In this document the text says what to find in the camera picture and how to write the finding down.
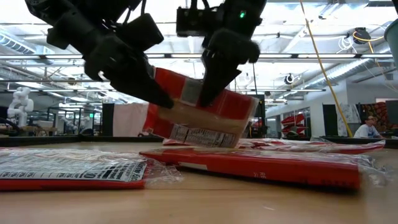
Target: nutrition label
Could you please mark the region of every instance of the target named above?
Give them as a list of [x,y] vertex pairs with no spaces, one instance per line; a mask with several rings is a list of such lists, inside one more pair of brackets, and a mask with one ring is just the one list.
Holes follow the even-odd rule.
[[235,135],[175,124],[169,139],[208,147],[231,147]]
[[141,180],[143,161],[84,161],[33,155],[0,157],[0,179]]

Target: table surface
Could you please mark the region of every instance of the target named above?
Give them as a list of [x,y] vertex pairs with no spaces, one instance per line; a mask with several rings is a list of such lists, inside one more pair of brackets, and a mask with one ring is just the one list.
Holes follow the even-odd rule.
[[[74,143],[35,148],[139,152],[154,143]],[[398,150],[369,154],[398,167]],[[338,194],[181,171],[156,189],[0,193],[0,223],[397,223],[398,184]]]

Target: green indicator light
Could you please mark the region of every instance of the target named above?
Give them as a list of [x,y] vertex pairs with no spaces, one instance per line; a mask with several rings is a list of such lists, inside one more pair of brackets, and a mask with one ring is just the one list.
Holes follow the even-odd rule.
[[241,11],[241,14],[239,16],[241,19],[243,19],[246,16],[246,11]]

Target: yellow cable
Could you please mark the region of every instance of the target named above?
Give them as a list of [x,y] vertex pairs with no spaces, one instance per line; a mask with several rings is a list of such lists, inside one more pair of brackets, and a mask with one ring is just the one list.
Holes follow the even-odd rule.
[[368,42],[368,44],[369,44],[369,48],[371,49],[372,54],[374,54],[372,44],[370,42]]
[[357,33],[356,31],[353,33],[353,37],[355,37],[355,39],[362,40],[362,41],[370,42],[370,41],[377,41],[377,40],[380,40],[380,39],[384,38],[384,37],[376,37],[375,39],[362,39],[362,38],[356,37],[355,36],[356,33]]
[[337,106],[337,108],[338,108],[338,111],[340,112],[341,118],[343,118],[344,124],[345,124],[346,129],[347,129],[347,132],[348,132],[348,136],[349,136],[350,138],[352,138],[352,137],[353,137],[353,133],[351,132],[351,130],[350,130],[349,126],[348,126],[347,120],[346,120],[346,118],[344,117],[343,111],[341,110],[341,107],[340,107],[340,105],[339,105],[339,103],[338,103],[338,100],[337,100],[337,96],[336,96],[336,94],[335,94],[335,91],[334,91],[333,88],[331,87],[331,83],[330,83],[330,81],[329,81],[329,78],[328,78],[328,76],[326,75],[325,69],[323,68],[322,61],[321,61],[321,58],[320,58],[320,56],[319,56],[318,48],[317,48],[317,45],[316,45],[315,40],[314,40],[313,35],[312,35],[312,31],[311,31],[311,28],[310,28],[310,23],[308,22],[308,19],[307,19],[307,17],[305,16],[305,10],[304,10],[304,5],[303,5],[303,0],[299,0],[299,1],[300,1],[301,9],[302,9],[303,14],[304,14],[305,23],[306,23],[306,25],[307,25],[308,32],[310,33],[310,36],[311,36],[313,48],[315,49],[315,53],[317,53],[317,58],[318,58],[318,61],[319,61],[319,66],[321,67],[323,76],[325,77],[326,83],[328,84],[328,86],[329,86],[329,88],[330,88],[331,94],[333,95],[333,98],[335,99],[335,103],[336,103],[336,106]]

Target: white shirt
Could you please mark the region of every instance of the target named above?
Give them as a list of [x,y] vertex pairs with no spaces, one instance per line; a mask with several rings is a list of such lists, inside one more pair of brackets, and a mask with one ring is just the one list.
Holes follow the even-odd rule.
[[363,124],[356,130],[354,138],[375,138],[376,136],[380,136],[380,134],[374,126],[369,127],[367,124]]

